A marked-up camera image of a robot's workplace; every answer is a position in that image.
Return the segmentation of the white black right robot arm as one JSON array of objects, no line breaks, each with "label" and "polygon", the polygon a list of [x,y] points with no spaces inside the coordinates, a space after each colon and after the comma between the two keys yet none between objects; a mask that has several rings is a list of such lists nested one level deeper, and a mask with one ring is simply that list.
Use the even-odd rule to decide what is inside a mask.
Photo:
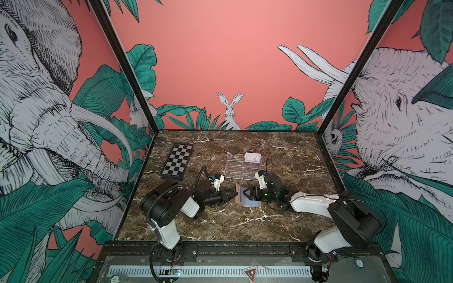
[{"label": "white black right robot arm", "polygon": [[318,232],[309,240],[304,256],[312,262],[330,258],[333,251],[347,248],[367,248],[382,228],[382,221],[366,202],[356,199],[355,194],[320,195],[286,189],[261,189],[250,187],[241,195],[251,201],[274,203],[284,211],[311,213],[330,218],[335,226]]}]

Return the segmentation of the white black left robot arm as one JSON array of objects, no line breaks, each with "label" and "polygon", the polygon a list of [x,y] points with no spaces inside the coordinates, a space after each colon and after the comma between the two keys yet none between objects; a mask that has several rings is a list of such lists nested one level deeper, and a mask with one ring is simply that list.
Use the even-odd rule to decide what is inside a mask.
[{"label": "white black left robot arm", "polygon": [[222,175],[216,175],[197,180],[189,188],[169,179],[142,198],[140,208],[164,248],[171,251],[180,243],[175,223],[179,213],[198,219],[207,206],[226,204],[236,198],[238,192],[222,187],[223,181]]}]

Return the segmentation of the clear acrylic organizer box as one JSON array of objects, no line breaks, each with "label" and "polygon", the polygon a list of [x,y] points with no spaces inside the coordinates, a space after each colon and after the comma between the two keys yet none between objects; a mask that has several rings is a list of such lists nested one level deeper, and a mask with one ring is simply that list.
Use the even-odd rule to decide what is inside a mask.
[{"label": "clear acrylic organizer box", "polygon": [[225,176],[229,179],[255,180],[255,173],[262,169],[261,163],[247,163],[245,154],[228,154],[226,156]]}]

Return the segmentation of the white pink credit card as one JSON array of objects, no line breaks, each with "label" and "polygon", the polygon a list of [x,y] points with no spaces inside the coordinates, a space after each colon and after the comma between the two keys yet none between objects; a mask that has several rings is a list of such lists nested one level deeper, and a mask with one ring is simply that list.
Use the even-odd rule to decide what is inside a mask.
[{"label": "white pink credit card", "polygon": [[261,163],[261,154],[247,152],[244,161],[247,163]]}]

